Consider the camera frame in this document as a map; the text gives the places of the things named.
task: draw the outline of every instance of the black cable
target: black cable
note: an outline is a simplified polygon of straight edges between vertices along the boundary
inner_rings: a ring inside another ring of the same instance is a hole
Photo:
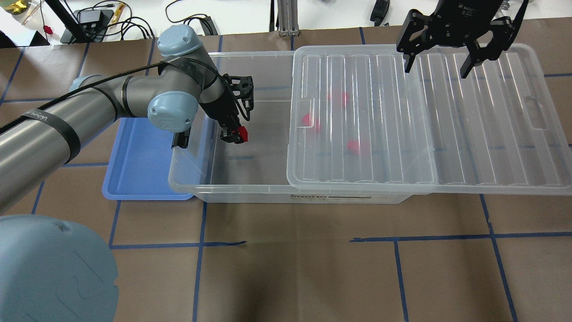
[[[79,11],[77,12],[77,18],[79,19],[80,14],[81,14],[83,11],[85,11],[85,10],[94,10],[94,9],[97,8],[97,7],[109,6],[109,5],[102,5],[103,3],[106,3],[106,2],[117,2],[117,3],[119,3],[119,4],[125,5],[125,6],[129,9],[129,17],[128,17],[126,20],[124,20],[124,21],[120,21],[120,22],[117,22],[117,23],[112,23],[111,25],[104,26],[104,27],[102,27],[102,28],[100,28],[100,29],[98,29],[98,30],[95,30],[95,31],[93,31],[93,30],[92,30],[92,31],[86,31],[86,32],[89,33],[90,36],[91,36],[91,37],[88,37],[88,39],[89,39],[90,41],[94,41],[97,37],[105,38],[105,37],[114,36],[114,35],[117,35],[117,34],[121,34],[121,40],[124,40],[124,37],[125,37],[125,34],[127,33],[127,31],[128,31],[129,29],[133,28],[133,27],[139,28],[139,30],[141,31],[141,34],[143,35],[143,38],[144,38],[144,39],[147,39],[147,38],[155,38],[155,34],[153,33],[153,29],[151,28],[151,26],[149,25],[149,23],[147,22],[147,20],[145,20],[145,19],[143,19],[143,18],[141,18],[141,17],[134,17],[134,16],[133,16],[133,9],[131,8],[131,6],[130,6],[128,3],[124,2],[124,1],[120,1],[120,0],[104,0],[104,1],[99,1],[99,2],[97,2],[95,5],[93,5],[93,6],[91,6],[91,7],[86,7],[86,8],[83,8],[83,9],[79,10]],[[131,19],[139,19],[139,20],[142,20],[142,21],[147,25],[147,27],[148,27],[149,29],[145,28],[145,27],[142,26],[142,25],[139,25],[139,24],[137,24],[137,23],[134,23],[134,22],[130,21]],[[116,26],[116,25],[121,25],[121,28],[119,29],[119,31],[114,32],[114,33],[110,33],[110,34],[105,33],[105,34],[103,34],[103,35],[99,35],[99,33],[102,32],[103,30],[106,30],[107,28],[112,27],[112,26]]]
[[[94,39],[97,38],[97,37],[102,37],[102,38],[104,38],[104,37],[109,37],[109,36],[113,36],[113,35],[116,35],[116,34],[120,34],[120,33],[123,31],[122,29],[119,30],[118,32],[115,32],[115,33],[112,33],[112,34],[99,35],[100,32],[102,32],[103,30],[107,29],[108,27],[113,27],[113,26],[117,26],[117,25],[122,25],[122,24],[124,24],[124,23],[130,23],[131,25],[136,25],[136,26],[142,27],[141,25],[138,25],[138,24],[136,24],[136,23],[134,23],[134,22],[130,22],[130,21],[127,21],[127,22],[126,22],[126,21],[120,21],[120,22],[112,23],[111,25],[107,25],[107,26],[104,26],[104,27],[102,27],[102,28],[99,28],[99,29],[97,29],[97,30],[95,30],[95,31],[93,31],[93,32],[89,32],[89,33],[93,36],[93,37],[91,38],[91,40],[94,40]]]
[[[44,105],[38,107],[38,109],[40,109],[40,110],[42,110],[42,111],[45,111],[46,109],[48,109],[48,108],[50,108],[50,107],[52,107],[52,106],[54,106],[54,105],[56,105],[56,104],[58,104],[58,103],[61,103],[61,102],[65,101],[65,100],[67,100],[68,98],[74,96],[75,94],[80,93],[80,92],[82,92],[82,91],[85,91],[86,89],[90,89],[90,88],[92,88],[92,87],[94,87],[94,86],[103,84],[103,83],[105,83],[105,82],[108,82],[108,81],[110,81],[110,80],[114,80],[114,79],[117,79],[117,78],[120,78],[120,77],[123,77],[123,76],[127,76],[127,75],[129,75],[129,74],[137,73],[137,72],[140,72],[140,71],[143,71],[143,70],[147,70],[147,69],[151,69],[151,68],[155,68],[155,67],[163,67],[163,66],[165,66],[165,65],[167,65],[167,63],[165,63],[165,62],[158,62],[158,63],[156,63],[156,64],[139,67],[139,68],[136,68],[136,69],[132,69],[132,70],[128,70],[128,71],[126,71],[126,72],[119,73],[119,74],[114,75],[114,76],[106,77],[106,78],[104,78],[104,79],[102,79],[102,80],[98,80],[98,81],[93,82],[93,83],[91,83],[91,84],[88,84],[88,85],[86,85],[86,86],[82,86],[82,87],[80,87],[80,88],[78,88],[78,89],[75,89],[75,90],[73,90],[73,91],[71,91],[71,92],[69,92],[69,93],[67,93],[67,94],[64,94],[64,95],[62,95],[62,96],[60,96],[60,97],[58,97],[58,98],[56,98],[56,99],[54,99],[54,100],[51,100],[51,101],[47,102],[46,104],[44,104]],[[9,129],[15,127],[16,125],[20,124],[21,122],[23,122],[23,121],[25,121],[25,120],[27,120],[27,117],[20,116],[20,117],[18,117],[17,119],[13,120],[12,122],[10,122],[10,123],[4,125],[3,127],[0,127],[0,134],[3,134],[4,132],[8,131]]]
[[[214,32],[213,32],[212,28],[209,26],[209,23],[205,20],[205,18],[196,17],[196,16],[195,16],[195,17],[189,17],[189,18],[187,18],[183,23],[190,26],[190,22],[191,22],[193,19],[199,20],[199,21],[201,22],[201,24],[203,24],[203,25],[209,30],[210,35],[206,35],[206,36],[212,36],[212,35],[214,35]]]
[[[139,20],[141,20],[142,22],[144,22],[144,23],[147,25],[147,28],[148,28],[148,29],[147,29],[147,30],[148,30],[147,36],[149,36],[149,38],[155,38],[155,34],[153,33],[153,28],[151,28],[151,25],[147,22],[147,20],[145,20],[145,19],[143,19],[143,18],[141,18],[141,17],[131,16],[131,17],[125,19],[124,21],[131,21],[132,19],[139,19]]]
[[[43,35],[46,36],[46,40],[48,42],[50,42],[47,39],[47,32],[46,32],[46,21],[43,19],[43,10],[42,10],[42,0],[39,0],[39,13],[42,16],[42,30],[43,30]]]
[[[73,17],[73,19],[76,21],[76,23],[80,26],[82,32],[84,33],[85,38],[87,38],[88,35],[85,33],[85,29],[83,27],[81,27],[80,19],[78,17],[76,17],[76,15],[73,14],[73,10],[67,4],[67,0],[63,0],[63,3],[66,5],[67,9],[69,10],[70,15]],[[72,40],[76,40],[76,37],[74,35],[71,36],[70,43],[72,43]]]
[[[215,34],[215,33],[213,32],[212,28],[210,27],[209,23],[205,20],[205,18],[208,17],[208,15],[207,15],[207,14],[204,14],[204,13],[196,13],[196,14],[194,14],[194,15],[190,15],[190,16],[188,16],[188,17],[186,17],[186,18],[181,19],[181,20],[171,20],[171,18],[169,18],[169,13],[167,12],[167,9],[169,9],[170,6],[172,6],[175,2],[178,2],[178,1],[181,1],[181,0],[175,0],[175,1],[171,2],[171,3],[169,3],[169,4],[165,7],[165,16],[167,17],[167,20],[168,20],[169,22],[171,22],[171,23],[179,23],[179,22],[182,22],[182,23],[184,23],[184,24],[186,24],[186,25],[189,25],[190,22],[191,22],[193,19],[197,19],[197,20],[199,20],[199,21],[201,22],[202,25],[204,25],[204,26],[209,30],[210,35],[206,35],[206,36],[211,36],[211,35],[214,35],[214,34]]]
[[[169,9],[170,6],[172,6],[175,2],[178,2],[178,1],[181,1],[181,0],[175,0],[175,1],[171,2],[171,3],[169,3],[169,4],[165,7],[165,16],[167,17],[167,20],[168,20],[169,22],[171,22],[171,23],[179,23],[179,22],[183,22],[183,21],[185,21],[185,20],[187,20],[187,19],[189,19],[189,18],[191,18],[191,17],[195,17],[195,16],[197,16],[197,15],[203,15],[203,16],[207,17],[207,15],[204,14],[204,13],[197,13],[197,14],[194,14],[194,15],[190,15],[190,16],[188,16],[188,17],[186,17],[186,18],[183,18],[183,19],[181,19],[181,20],[171,20],[171,18],[169,18],[169,14],[167,13],[167,9]]]
[[[221,76],[221,75],[219,74],[219,72],[218,72],[215,68],[213,68],[212,66],[210,66],[210,65],[207,64],[206,62],[203,62],[203,61],[200,61],[200,60],[196,60],[196,59],[192,59],[192,58],[185,58],[185,59],[188,60],[188,61],[190,61],[190,62],[193,62],[193,63],[195,63],[195,64],[199,64],[199,65],[201,65],[201,66],[207,68],[207,69],[210,70],[221,82],[223,82],[224,86],[225,86],[225,87],[227,88],[227,90],[231,93],[232,98],[235,100],[235,104],[236,104],[236,106],[238,107],[238,109],[239,109],[239,111],[240,111],[240,114],[243,116],[244,120],[245,120],[245,121],[250,121],[250,117],[247,117],[247,116],[244,114],[242,105],[240,105],[239,100],[236,99],[235,94],[232,92],[232,88],[231,88],[230,84],[228,84],[227,80],[224,79],[223,76]]]
[[[120,40],[125,40],[125,35],[129,31],[129,29],[131,29],[133,27],[139,28],[139,31],[141,32],[141,34],[143,34],[143,39],[147,39],[147,36],[149,35],[147,30],[143,26],[138,25],[136,23],[133,23],[132,25],[130,25],[126,28],[123,26],[123,24],[121,24],[121,30],[120,30],[121,31],[121,38],[120,38]]]
[[[110,7],[113,7],[113,5],[110,3],[110,4],[105,5],[105,6],[93,6],[93,7],[83,8],[83,9],[77,11],[77,13],[76,13],[76,18],[77,18],[78,20],[80,20],[81,13],[82,13],[83,11],[85,11],[85,10],[94,10],[95,8],[106,8],[106,7],[107,7],[107,8],[110,8]]]

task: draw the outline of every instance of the plastic lid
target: plastic lid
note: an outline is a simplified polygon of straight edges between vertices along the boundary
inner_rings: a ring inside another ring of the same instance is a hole
[[[533,50],[465,80],[465,49],[306,46],[294,55],[287,178],[299,189],[572,194],[572,154]]]
[[[188,54],[202,46],[193,28],[187,25],[175,25],[167,28],[157,41],[157,47],[163,57]]]

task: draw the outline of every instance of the blue tape line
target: blue tape line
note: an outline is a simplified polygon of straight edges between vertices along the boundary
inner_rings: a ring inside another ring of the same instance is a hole
[[[68,163],[64,164],[62,168],[81,168],[81,167],[106,167],[108,166],[108,162],[101,162],[101,163]]]
[[[87,43],[87,44],[85,45],[84,57],[81,58],[80,68],[79,68],[79,70],[77,71],[76,78],[81,75],[81,70],[83,70],[84,64],[85,64],[85,58],[87,58],[87,56],[88,56],[88,50],[89,50],[89,43]]]
[[[202,268],[202,250],[203,244],[205,242],[205,226],[206,226],[206,206],[207,203],[202,204],[202,222],[201,222],[201,237],[199,239],[200,246],[198,247],[198,259],[197,259],[197,274],[194,278],[194,298],[193,298],[193,322],[197,322],[197,310],[198,310],[198,290],[201,283],[201,268]]]
[[[551,233],[494,234],[495,238],[567,237],[567,236],[572,236],[572,231],[555,231]]]
[[[401,294],[401,306],[403,307],[403,320],[409,322],[409,313],[407,313],[407,302],[405,299],[405,286],[403,285],[403,273],[401,271],[401,258],[399,257],[399,246],[394,241],[395,266],[397,267],[397,279],[399,281],[399,293]]]
[[[117,227],[117,218],[119,218],[119,209],[121,208],[121,200],[117,201],[115,214],[113,215],[113,224],[111,225],[111,233],[109,233],[109,248],[113,249],[113,238],[115,237],[115,228]]]
[[[46,99],[24,99],[24,100],[5,100],[3,103],[25,103],[25,102],[42,102],[42,101],[52,101],[55,97],[50,97]]]
[[[134,244],[134,245],[113,245],[111,249],[150,249],[150,248],[192,248],[199,247],[198,242],[182,242],[174,244]]]
[[[38,188],[38,194],[36,195],[36,199],[34,201],[34,206],[32,206],[32,211],[31,214],[35,215],[35,211],[38,208],[38,202],[39,202],[39,198],[42,195],[42,190],[43,190],[43,184],[46,183],[45,181],[42,181],[42,183],[39,184],[39,188]]]
[[[224,246],[239,246],[245,244],[246,241],[240,242],[176,242],[169,244],[127,244],[127,245],[112,245],[111,249],[153,249],[153,248],[197,248],[197,247],[224,247]]]
[[[219,53],[223,52],[223,35],[219,37]]]
[[[362,38],[362,45],[366,44],[366,38],[363,36],[363,28],[359,28],[359,36]]]
[[[151,50],[149,51],[149,58],[147,59],[147,66],[151,65],[151,60],[153,59],[153,52],[155,51],[155,38],[151,41]],[[145,76],[149,75],[149,69],[145,71]]]
[[[517,312],[514,309],[513,297],[510,294],[509,283],[506,280],[505,267],[502,264],[501,253],[499,251],[498,245],[496,244],[495,232],[494,232],[494,229],[492,228],[492,223],[489,220],[490,217],[489,217],[489,213],[488,213],[487,203],[484,200],[483,194],[479,194],[479,197],[480,197],[480,204],[483,207],[484,217],[487,221],[488,231],[490,233],[491,242],[492,242],[492,248],[495,252],[496,263],[499,266],[500,279],[502,280],[502,285],[505,288],[506,299],[509,302],[510,315],[513,317],[513,322],[518,322]]]
[[[393,242],[393,241],[449,241],[462,239],[486,239],[490,235],[437,235],[437,236],[403,236],[403,237],[368,237],[354,238],[349,242]]]
[[[493,236],[494,238],[571,237],[572,231],[552,231],[548,233],[506,233],[506,234],[493,234]],[[450,240],[464,240],[464,239],[488,239],[490,237],[491,237],[490,234],[367,237],[367,238],[354,238],[349,242],[450,241]]]
[[[544,77],[570,77],[572,76],[572,73],[566,73],[566,74],[544,74]]]
[[[6,98],[6,94],[8,94],[8,89],[10,89],[10,85],[12,85],[12,81],[14,80],[14,76],[16,75],[16,70],[18,70],[18,66],[20,66],[20,62],[22,61],[22,58],[24,57],[25,51],[26,51],[26,47],[22,48],[22,50],[20,51],[20,56],[18,56],[18,60],[16,61],[16,65],[14,65],[14,70],[12,70],[12,74],[10,75],[10,78],[8,79],[8,84],[6,84],[6,89],[4,89],[4,92],[2,93],[2,97],[0,97],[0,104],[2,104],[4,102],[4,99]]]

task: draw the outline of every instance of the blue tray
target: blue tray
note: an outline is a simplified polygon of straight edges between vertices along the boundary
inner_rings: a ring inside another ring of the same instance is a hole
[[[102,188],[111,200],[187,200],[167,178],[173,134],[156,128],[147,118],[121,119]]]

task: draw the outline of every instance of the white background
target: white background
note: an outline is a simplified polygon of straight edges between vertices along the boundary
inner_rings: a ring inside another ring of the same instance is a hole
[[[170,1],[161,0],[126,0],[133,8],[134,15],[146,19],[155,35],[172,25],[165,17],[165,6]],[[375,0],[298,0],[300,29],[336,29],[373,26],[370,14]],[[68,0],[72,10],[92,6],[97,1]],[[416,8],[424,14],[431,14],[438,0],[391,0],[390,11],[385,22],[390,25],[401,25],[409,9]],[[508,15],[514,16],[521,0],[511,0]],[[58,44],[65,30],[63,24],[44,4],[43,13],[48,26],[54,30],[49,36],[52,44]],[[219,34],[261,33],[268,31],[270,0],[181,0],[169,8],[171,19],[182,19],[196,13],[205,13],[212,17]],[[0,30],[6,34],[22,29],[20,22],[27,13],[12,16],[0,10]],[[126,9],[121,16],[128,17]],[[534,0],[529,4],[526,19],[572,17],[572,0]],[[202,28],[197,21],[191,24],[197,34]],[[42,30],[42,19],[38,13],[25,26],[27,29]],[[136,28],[129,31],[127,39],[139,39],[141,32]],[[107,41],[119,40],[112,36]]]

